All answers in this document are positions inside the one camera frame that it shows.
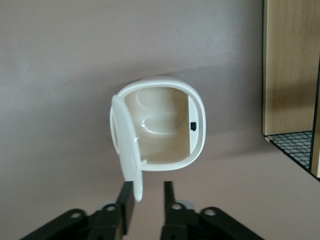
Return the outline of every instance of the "white plastic rim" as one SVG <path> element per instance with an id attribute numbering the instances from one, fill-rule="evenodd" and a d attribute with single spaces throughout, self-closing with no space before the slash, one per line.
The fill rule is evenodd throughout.
<path id="1" fill-rule="evenodd" d="M 192 162 L 194 162 L 198 156 L 200 155 L 206 139 L 206 113 L 205 113 L 205 107 L 203 105 L 203 102 L 199 96 L 199 94 L 196 92 L 194 88 L 192 88 L 190 85 L 182 82 L 180 79 L 176 77 L 170 77 L 170 76 L 156 76 L 156 77 L 149 77 L 144 78 L 142 80 L 139 80 L 137 82 L 131 83 L 124 87 L 117 96 L 119 98 L 124 99 L 127 95 L 130 93 L 146 89 L 146 88 L 157 88 L 157 87 L 167 87 L 167 88 L 174 88 L 178 89 L 188 95 L 189 98 L 192 99 L 192 102 L 195 105 L 195 109 L 197 110 L 197 116 L 198 116 L 198 124 L 197 124 L 197 130 L 198 130 L 198 138 L 197 143 L 195 144 L 194 150 L 191 152 L 191 154 L 186 157 L 185 159 L 178 161 L 178 162 L 169 162 L 169 163 L 142 163 L 141 168 L 144 171 L 171 171 L 171 170 L 177 170 L 184 168 L 188 165 L 190 165 Z M 118 146 L 118 139 L 120 136 L 118 136 L 116 124 L 114 125 L 114 112 L 113 108 L 111 107 L 110 110 L 110 130 L 111 130 L 111 137 L 112 142 L 114 145 L 115 150 L 119 154 L 119 146 Z"/>

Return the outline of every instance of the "black metal arm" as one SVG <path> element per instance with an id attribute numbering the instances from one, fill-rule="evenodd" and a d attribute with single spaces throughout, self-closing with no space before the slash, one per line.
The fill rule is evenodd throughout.
<path id="1" fill-rule="evenodd" d="M 196 213 L 177 202 L 171 181 L 164 182 L 165 223 L 161 240 L 262 240 L 217 207 Z"/>
<path id="2" fill-rule="evenodd" d="M 128 233 L 134 205 L 133 182 L 127 181 L 116 203 L 90 216 L 81 209 L 69 210 L 21 240 L 121 240 Z"/>

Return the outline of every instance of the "hinged lid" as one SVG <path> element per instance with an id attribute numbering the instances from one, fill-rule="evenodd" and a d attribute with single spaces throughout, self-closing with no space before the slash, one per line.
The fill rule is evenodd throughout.
<path id="1" fill-rule="evenodd" d="M 112 107 L 118 154 L 126 181 L 133 181 L 134 197 L 141 201 L 143 195 L 142 164 L 135 127 L 122 97 L 114 95 Z"/>

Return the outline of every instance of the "mounting hole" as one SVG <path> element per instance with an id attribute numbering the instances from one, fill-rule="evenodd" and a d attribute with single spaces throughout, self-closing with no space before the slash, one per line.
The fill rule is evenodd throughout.
<path id="1" fill-rule="evenodd" d="M 75 213 L 73 213 L 70 217 L 71 217 L 72 219 L 77 219 L 77 218 L 79 218 L 80 216 L 81 216 L 81 213 L 75 212 Z"/>
<path id="2" fill-rule="evenodd" d="M 208 216 L 214 216 L 214 215 L 216 215 L 216 212 L 213 211 L 212 209 L 206 209 L 206 210 L 204 211 L 204 214 L 205 214 L 205 215 L 208 215 Z"/>
<path id="3" fill-rule="evenodd" d="M 105 210 L 106 210 L 106 211 L 113 211 L 113 210 L 115 210 L 115 209 L 116 209 L 115 206 L 108 206 Z"/>
<path id="4" fill-rule="evenodd" d="M 174 210 L 180 210 L 182 209 L 182 206 L 179 203 L 175 203 L 171 206 L 171 208 L 173 208 Z"/>

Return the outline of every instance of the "grey wall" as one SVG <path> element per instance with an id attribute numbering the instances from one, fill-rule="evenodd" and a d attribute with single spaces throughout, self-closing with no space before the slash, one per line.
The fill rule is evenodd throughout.
<path id="1" fill-rule="evenodd" d="M 0 239 L 117 197 L 111 98 L 156 75 L 198 91 L 207 141 L 191 166 L 144 173 L 126 239 L 159 238 L 165 180 L 264 238 L 319 238 L 319 183 L 261 134 L 262 1 L 2 0 L 0 32 Z"/>

